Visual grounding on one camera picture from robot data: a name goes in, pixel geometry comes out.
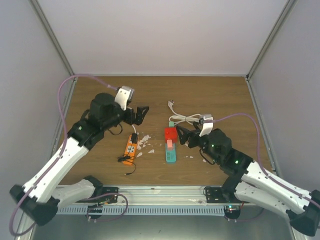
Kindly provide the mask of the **red cube socket adapter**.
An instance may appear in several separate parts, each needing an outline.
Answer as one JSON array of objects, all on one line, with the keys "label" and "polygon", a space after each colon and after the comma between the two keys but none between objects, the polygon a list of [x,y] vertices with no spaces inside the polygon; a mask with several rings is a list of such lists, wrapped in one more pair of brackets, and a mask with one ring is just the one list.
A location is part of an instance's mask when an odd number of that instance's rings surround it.
[{"label": "red cube socket adapter", "polygon": [[177,129],[175,127],[166,127],[164,129],[164,140],[165,142],[171,140],[175,144],[178,141]]}]

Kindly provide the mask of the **pink plug adapter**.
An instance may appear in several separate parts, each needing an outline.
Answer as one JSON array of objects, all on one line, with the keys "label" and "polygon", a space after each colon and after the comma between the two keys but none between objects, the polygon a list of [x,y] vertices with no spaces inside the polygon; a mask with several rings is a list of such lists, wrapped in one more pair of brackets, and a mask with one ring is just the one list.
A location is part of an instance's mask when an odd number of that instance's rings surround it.
[{"label": "pink plug adapter", "polygon": [[166,147],[169,151],[173,151],[174,150],[174,143],[171,139],[168,139],[166,141]]}]

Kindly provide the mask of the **green plug adapter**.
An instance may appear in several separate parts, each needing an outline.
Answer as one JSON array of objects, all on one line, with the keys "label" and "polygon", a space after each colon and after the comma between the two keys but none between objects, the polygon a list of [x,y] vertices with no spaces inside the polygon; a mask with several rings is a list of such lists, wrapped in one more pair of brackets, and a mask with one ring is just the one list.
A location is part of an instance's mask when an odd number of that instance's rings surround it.
[{"label": "green plug adapter", "polygon": [[174,126],[175,126],[175,123],[174,123],[173,121],[169,121],[168,126],[169,126],[169,127],[174,127]]}]

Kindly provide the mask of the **teal power strip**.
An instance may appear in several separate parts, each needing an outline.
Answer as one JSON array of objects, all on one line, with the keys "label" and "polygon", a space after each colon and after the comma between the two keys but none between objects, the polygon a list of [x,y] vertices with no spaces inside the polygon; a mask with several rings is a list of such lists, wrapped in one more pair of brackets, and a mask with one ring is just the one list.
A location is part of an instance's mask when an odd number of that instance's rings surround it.
[{"label": "teal power strip", "polygon": [[165,162],[167,164],[175,164],[177,162],[176,144],[174,143],[173,146],[173,150],[168,150],[167,144],[165,144]]}]

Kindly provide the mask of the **black power adapter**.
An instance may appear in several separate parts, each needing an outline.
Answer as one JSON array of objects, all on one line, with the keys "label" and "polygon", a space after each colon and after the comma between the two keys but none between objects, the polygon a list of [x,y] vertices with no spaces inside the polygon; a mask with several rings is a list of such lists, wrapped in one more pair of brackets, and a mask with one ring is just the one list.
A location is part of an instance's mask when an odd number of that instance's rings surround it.
[{"label": "black power adapter", "polygon": [[133,144],[137,144],[137,143],[138,143],[138,135],[137,135],[136,133],[133,133],[133,134],[131,135],[131,142],[132,142]]}]

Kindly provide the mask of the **orange power strip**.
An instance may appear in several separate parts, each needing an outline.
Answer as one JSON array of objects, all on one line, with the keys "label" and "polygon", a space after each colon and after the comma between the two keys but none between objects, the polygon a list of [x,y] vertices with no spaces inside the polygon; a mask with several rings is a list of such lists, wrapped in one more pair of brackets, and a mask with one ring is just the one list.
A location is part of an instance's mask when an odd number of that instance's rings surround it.
[{"label": "orange power strip", "polygon": [[122,161],[125,165],[132,165],[134,163],[134,159],[136,158],[136,150],[138,147],[138,142],[137,144],[132,143],[131,141],[131,136],[129,136],[125,151],[124,151],[124,160]]}]

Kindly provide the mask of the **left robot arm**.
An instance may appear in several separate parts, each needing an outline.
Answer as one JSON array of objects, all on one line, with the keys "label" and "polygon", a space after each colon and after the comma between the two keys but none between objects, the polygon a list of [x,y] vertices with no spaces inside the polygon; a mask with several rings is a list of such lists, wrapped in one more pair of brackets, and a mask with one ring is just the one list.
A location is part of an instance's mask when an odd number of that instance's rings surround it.
[{"label": "left robot arm", "polygon": [[79,121],[73,124],[60,149],[45,166],[24,185],[15,184],[9,191],[20,208],[37,225],[44,226],[58,210],[83,199],[98,202],[103,197],[101,183],[88,176],[80,182],[57,191],[56,187],[70,169],[85,156],[99,141],[105,131],[124,122],[141,125],[148,106],[139,106],[134,111],[128,105],[129,97],[118,92],[116,96],[99,93],[91,101]]}]

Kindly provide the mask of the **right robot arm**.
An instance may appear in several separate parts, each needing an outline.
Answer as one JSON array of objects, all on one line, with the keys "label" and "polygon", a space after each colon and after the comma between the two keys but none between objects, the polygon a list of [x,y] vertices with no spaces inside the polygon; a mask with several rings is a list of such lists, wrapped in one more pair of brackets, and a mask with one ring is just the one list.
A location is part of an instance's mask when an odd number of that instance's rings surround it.
[{"label": "right robot arm", "polygon": [[199,147],[211,158],[210,164],[228,176],[222,185],[223,200],[253,203],[282,216],[296,231],[315,236],[320,226],[320,192],[296,187],[261,167],[252,157],[232,147],[232,141],[220,129],[201,135],[200,129],[176,127],[180,143]]}]

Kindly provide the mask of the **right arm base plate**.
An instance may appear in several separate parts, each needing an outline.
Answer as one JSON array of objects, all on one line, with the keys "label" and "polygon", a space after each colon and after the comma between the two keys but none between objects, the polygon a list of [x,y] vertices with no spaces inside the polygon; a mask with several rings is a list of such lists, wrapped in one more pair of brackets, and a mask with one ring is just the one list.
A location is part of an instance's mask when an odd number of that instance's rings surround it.
[{"label": "right arm base plate", "polygon": [[241,203],[233,193],[228,192],[222,186],[205,186],[203,188],[203,195],[209,204]]}]

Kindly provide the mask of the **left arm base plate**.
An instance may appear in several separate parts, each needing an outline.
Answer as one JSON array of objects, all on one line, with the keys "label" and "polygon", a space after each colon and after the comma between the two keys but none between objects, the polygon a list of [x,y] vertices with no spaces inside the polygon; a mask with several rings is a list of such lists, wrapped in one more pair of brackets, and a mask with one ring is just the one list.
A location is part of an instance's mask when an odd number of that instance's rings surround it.
[{"label": "left arm base plate", "polygon": [[78,200],[78,203],[116,203],[118,201],[119,188],[114,186],[103,186],[95,190],[91,197]]}]

